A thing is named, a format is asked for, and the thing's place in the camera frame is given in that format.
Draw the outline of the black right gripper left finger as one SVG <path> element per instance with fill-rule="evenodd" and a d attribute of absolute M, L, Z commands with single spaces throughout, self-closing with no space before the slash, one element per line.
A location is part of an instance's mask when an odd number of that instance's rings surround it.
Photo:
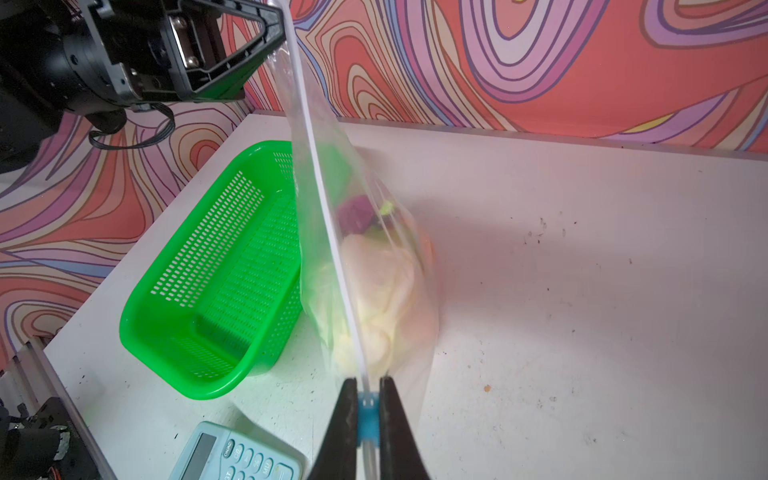
<path fill-rule="evenodd" d="M 308 480 L 355 480 L 357 478 L 358 388 L 355 378 L 340 388 L 319 453 Z"/>

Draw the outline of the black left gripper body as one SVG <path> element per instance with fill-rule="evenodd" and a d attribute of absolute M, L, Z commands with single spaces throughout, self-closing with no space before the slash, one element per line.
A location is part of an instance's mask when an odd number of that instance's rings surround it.
<path fill-rule="evenodd" d="M 5 112 L 56 129 L 66 113 L 117 132 L 127 110 L 179 101 L 162 38 L 162 1 L 4 1 Z"/>

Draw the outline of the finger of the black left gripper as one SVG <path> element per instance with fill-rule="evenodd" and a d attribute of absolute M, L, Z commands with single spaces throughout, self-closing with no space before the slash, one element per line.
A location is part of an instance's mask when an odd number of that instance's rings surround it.
<path fill-rule="evenodd" d="M 228 48 L 220 25 L 243 20 L 256 30 Z M 166 1 L 164 43 L 176 95 L 185 102 L 229 102 L 245 97 L 256 70 L 286 41 L 283 12 L 258 1 Z"/>

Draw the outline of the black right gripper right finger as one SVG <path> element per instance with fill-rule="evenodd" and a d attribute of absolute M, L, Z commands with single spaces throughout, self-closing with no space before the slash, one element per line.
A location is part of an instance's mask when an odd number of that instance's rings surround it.
<path fill-rule="evenodd" d="M 382 480 L 430 480 L 395 381 L 380 379 L 379 456 Z"/>

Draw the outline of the blue bag zipper slider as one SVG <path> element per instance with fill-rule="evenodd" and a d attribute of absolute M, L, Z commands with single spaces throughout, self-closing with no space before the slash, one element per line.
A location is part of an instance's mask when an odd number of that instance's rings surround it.
<path fill-rule="evenodd" d="M 379 395 L 369 396 L 360 392 L 358 395 L 357 446 L 370 443 L 374 448 L 380 446 Z"/>

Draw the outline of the green lettuce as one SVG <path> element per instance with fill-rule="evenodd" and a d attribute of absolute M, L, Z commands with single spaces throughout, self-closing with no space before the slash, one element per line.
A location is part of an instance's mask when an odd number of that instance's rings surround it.
<path fill-rule="evenodd" d="M 341 260 L 351 287 L 370 376 L 383 375 L 392 365 L 395 332 L 411 303 L 417 269 L 405 248 L 364 235 L 349 235 L 341 244 Z M 330 347 L 335 369 L 344 377 L 359 373 L 355 342 L 331 264 L 311 280 L 310 313 L 321 338 Z"/>

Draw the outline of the clear zip top bag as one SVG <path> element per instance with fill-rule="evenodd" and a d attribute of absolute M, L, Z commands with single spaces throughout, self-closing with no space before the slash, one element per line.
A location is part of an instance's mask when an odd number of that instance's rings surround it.
<path fill-rule="evenodd" d="M 268 62 L 291 129 L 300 298 L 339 394 L 313 479 L 425 479 L 414 435 L 439 332 L 435 255 L 342 130 L 300 46 Z"/>

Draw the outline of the purple red onion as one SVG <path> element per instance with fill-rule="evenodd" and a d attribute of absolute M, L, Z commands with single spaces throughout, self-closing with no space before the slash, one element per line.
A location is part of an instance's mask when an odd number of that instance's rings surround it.
<path fill-rule="evenodd" d="M 378 214 L 367 195 L 357 195 L 338 207 L 336 218 L 343 236 L 361 235 L 377 221 Z"/>

